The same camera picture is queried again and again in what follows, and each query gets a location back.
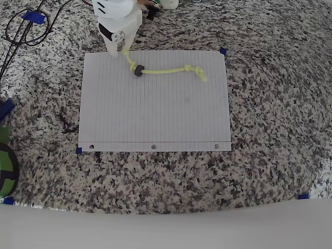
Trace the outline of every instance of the rope knot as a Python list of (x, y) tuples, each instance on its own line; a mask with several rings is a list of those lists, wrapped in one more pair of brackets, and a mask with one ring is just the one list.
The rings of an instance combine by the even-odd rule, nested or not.
[(190, 65), (184, 65), (184, 67), (183, 67), (184, 69), (185, 69), (185, 71), (190, 71), (190, 68), (191, 68), (191, 66)]
[(204, 74), (204, 71), (199, 66), (197, 66), (195, 67), (195, 73), (199, 76), (200, 74)]

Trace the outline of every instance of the white surface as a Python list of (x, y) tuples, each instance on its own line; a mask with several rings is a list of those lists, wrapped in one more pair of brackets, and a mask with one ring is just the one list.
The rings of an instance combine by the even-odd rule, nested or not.
[(0, 204), (0, 248), (331, 248), (331, 210), (328, 199), (179, 215), (87, 214)]
[(130, 57), (150, 70), (200, 66), (209, 80), (194, 72), (137, 77), (124, 56), (87, 53), (78, 135), (83, 151), (231, 150), (223, 54), (163, 50)]

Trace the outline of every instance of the white plastic part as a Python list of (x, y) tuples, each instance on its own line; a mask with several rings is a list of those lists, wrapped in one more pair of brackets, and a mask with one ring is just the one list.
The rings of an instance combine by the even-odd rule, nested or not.
[(127, 16), (136, 2), (136, 0), (92, 0), (94, 14), (105, 18)]
[(176, 9), (178, 0), (160, 0), (160, 4), (164, 9)]
[[(142, 24), (142, 10), (138, 8), (137, 5), (134, 5), (132, 11), (129, 15), (122, 17), (122, 18), (103, 18), (98, 17), (98, 23), (103, 25), (108, 31), (112, 33), (118, 33), (123, 32), (124, 33), (124, 47), (122, 49), (130, 49), (134, 39), (135, 35), (137, 33), (137, 30)], [(107, 51), (112, 56), (117, 56), (117, 48), (118, 43), (122, 41), (122, 39), (118, 40), (109, 40), (106, 36), (104, 36), (101, 32), (100, 34), (104, 38), (104, 41), (106, 43)]]

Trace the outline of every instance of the black cable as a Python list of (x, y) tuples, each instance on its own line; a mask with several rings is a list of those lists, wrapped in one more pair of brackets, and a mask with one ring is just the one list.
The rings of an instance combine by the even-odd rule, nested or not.
[[(10, 42), (10, 46), (9, 46), (8, 52), (7, 52), (7, 54), (6, 54), (6, 57), (5, 57), (4, 63), (3, 63), (3, 65), (2, 65), (2, 68), (1, 68), (1, 71), (0, 71), (0, 81), (1, 81), (3, 75), (4, 75), (5, 71), (6, 71), (6, 69), (7, 69), (8, 65), (9, 65), (9, 63), (10, 63), (11, 60), (13, 59), (14, 55), (17, 53), (17, 50), (19, 49), (19, 47), (20, 47), (21, 45), (23, 45), (23, 44), (28, 45), (28, 46), (30, 46), (30, 47), (33, 47), (33, 46), (37, 46), (37, 45), (39, 45), (40, 43), (42, 43), (42, 42), (46, 39), (46, 37), (48, 36), (48, 34), (52, 32), (53, 25), (54, 25), (54, 23), (56, 22), (56, 20), (57, 20), (59, 14), (60, 14), (60, 12), (63, 10), (63, 8), (64, 8), (67, 4), (70, 3), (71, 1), (72, 1), (72, 0), (68, 0), (67, 2), (65, 2), (65, 3), (60, 7), (60, 9), (58, 10), (58, 12), (57, 12), (57, 14), (56, 14), (56, 17), (54, 18), (54, 20), (53, 20), (53, 22), (52, 22), (51, 24), (50, 24), (50, 18), (49, 18), (49, 16), (48, 16), (44, 11), (40, 10), (40, 8), (41, 8), (42, 5), (44, 4), (45, 0), (42, 0), (42, 1), (41, 1), (41, 3), (39, 4), (39, 6), (38, 6), (38, 8), (37, 8), (36, 10), (31, 10), (31, 9), (29, 9), (29, 8), (24, 9), (24, 10), (22, 10), (22, 11), (16, 13), (16, 14), (15, 14), (15, 15), (9, 20), (9, 22), (8, 22), (8, 24), (7, 24), (7, 26), (6, 26), (5, 39), (6, 39), (7, 41)], [(15, 34), (14, 38), (13, 38), (13, 39), (10, 39), (10, 37), (9, 37), (9, 35), (8, 35), (8, 30), (9, 30), (9, 27), (10, 27), (12, 21), (14, 20), (15, 17), (17, 17), (18, 15), (20, 15), (20, 14), (22, 14), (23, 12), (26, 12), (26, 11), (30, 11), (31, 13), (33, 13), (33, 12), (34, 12), (34, 13), (39, 13), (39, 14), (42, 14), (42, 15), (44, 15), (44, 16), (46, 17), (46, 29), (45, 29), (45, 32), (44, 32), (41, 36), (39, 36), (38, 38), (31, 39), (31, 40), (26, 40), (26, 36), (27, 36), (27, 34), (29, 33), (29, 31), (30, 31), (30, 29), (31, 29), (31, 27), (32, 27), (32, 25), (33, 25), (33, 22), (30, 21), (30, 22), (28, 23), (28, 25), (26, 26), (25, 30), (23, 31), (23, 34), (22, 34), (20, 40), (19, 40), (19, 41), (16, 41), (16, 39), (18, 38), (18, 35), (19, 35), (19, 33), (20, 33), (21, 29), (22, 29), (22, 26), (23, 26), (24, 22), (26, 21), (26, 20), (23, 19), (22, 22), (21, 22), (21, 24), (20, 24), (20, 26), (19, 26), (19, 28), (18, 28), (18, 30), (16, 31), (16, 34)], [(9, 55), (10, 55), (10, 51), (12, 50), (12, 48), (13, 48), (14, 46), (15, 46), (15, 49), (14, 49), (13, 53), (11, 54), (11, 56), (9, 56)]]

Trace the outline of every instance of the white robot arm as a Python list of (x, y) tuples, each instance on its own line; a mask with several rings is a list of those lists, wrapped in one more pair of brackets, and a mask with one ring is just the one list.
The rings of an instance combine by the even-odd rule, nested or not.
[[(92, 0), (94, 14), (98, 16), (98, 29), (104, 38), (107, 51), (117, 56), (118, 43), (129, 50), (142, 24), (142, 10), (137, 0)], [(164, 9), (175, 9), (178, 0), (160, 0)]]

